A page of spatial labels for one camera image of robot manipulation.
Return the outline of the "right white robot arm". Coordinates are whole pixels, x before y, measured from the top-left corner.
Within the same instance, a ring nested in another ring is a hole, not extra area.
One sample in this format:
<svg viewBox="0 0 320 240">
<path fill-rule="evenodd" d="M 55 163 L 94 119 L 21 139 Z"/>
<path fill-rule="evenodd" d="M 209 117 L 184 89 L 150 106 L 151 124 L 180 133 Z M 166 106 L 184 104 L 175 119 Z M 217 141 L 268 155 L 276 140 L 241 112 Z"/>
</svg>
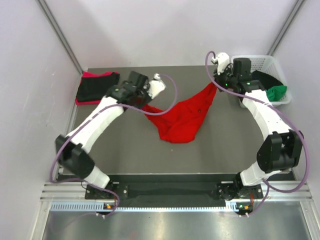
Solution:
<svg viewBox="0 0 320 240">
<path fill-rule="evenodd" d="M 221 190 L 222 197 L 227 200 L 235 196 L 245 198 L 264 180 L 299 164 L 303 135 L 270 102 L 267 88 L 272 83 L 272 77 L 252 71 L 250 58 L 231 59 L 221 52 L 214 55 L 211 62 L 216 66 L 211 75 L 213 84 L 221 92 L 238 98 L 251 113 L 263 137 L 255 162 L 235 175 L 231 189 Z"/>
</svg>

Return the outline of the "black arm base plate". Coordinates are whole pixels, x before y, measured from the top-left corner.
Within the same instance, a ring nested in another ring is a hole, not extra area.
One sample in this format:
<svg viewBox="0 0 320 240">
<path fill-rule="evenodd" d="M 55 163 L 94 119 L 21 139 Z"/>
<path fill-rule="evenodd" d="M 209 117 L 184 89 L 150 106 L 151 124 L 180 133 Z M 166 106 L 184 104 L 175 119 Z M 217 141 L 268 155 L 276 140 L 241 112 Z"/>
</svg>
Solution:
<svg viewBox="0 0 320 240">
<path fill-rule="evenodd" d="M 233 183 L 215 182 L 112 182 L 107 190 L 116 193 L 120 199 L 129 200 L 140 196 L 206 196 L 214 200 L 262 199 L 260 185 L 246 187 L 237 192 Z"/>
</svg>

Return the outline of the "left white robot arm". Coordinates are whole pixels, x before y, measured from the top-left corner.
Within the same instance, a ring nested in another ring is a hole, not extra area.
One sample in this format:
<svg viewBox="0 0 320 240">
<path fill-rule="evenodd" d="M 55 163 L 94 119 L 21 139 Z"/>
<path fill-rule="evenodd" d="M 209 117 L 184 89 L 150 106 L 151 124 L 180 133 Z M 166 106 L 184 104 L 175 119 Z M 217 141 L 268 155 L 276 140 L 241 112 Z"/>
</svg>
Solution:
<svg viewBox="0 0 320 240">
<path fill-rule="evenodd" d="M 141 109 L 152 98 L 148 93 L 151 81 L 146 75 L 131 71 L 128 79 L 110 86 L 92 113 L 67 136 L 55 140 L 56 161 L 78 179 L 96 186 L 102 198 L 109 198 L 114 191 L 110 178 L 103 173 L 89 156 L 92 146 L 106 128 L 126 111 L 129 105 Z"/>
</svg>

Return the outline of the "red t shirt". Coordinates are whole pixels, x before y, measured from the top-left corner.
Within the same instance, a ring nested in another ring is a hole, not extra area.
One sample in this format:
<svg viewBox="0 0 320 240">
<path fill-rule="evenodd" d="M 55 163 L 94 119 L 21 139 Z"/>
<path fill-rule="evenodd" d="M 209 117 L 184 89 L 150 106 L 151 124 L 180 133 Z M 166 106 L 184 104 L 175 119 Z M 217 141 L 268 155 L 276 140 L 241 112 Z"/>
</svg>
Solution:
<svg viewBox="0 0 320 240">
<path fill-rule="evenodd" d="M 162 115 L 146 115 L 157 128 L 159 138 L 172 144 L 186 144 L 195 140 L 217 93 L 209 83 L 189 99 L 178 102 Z"/>
</svg>

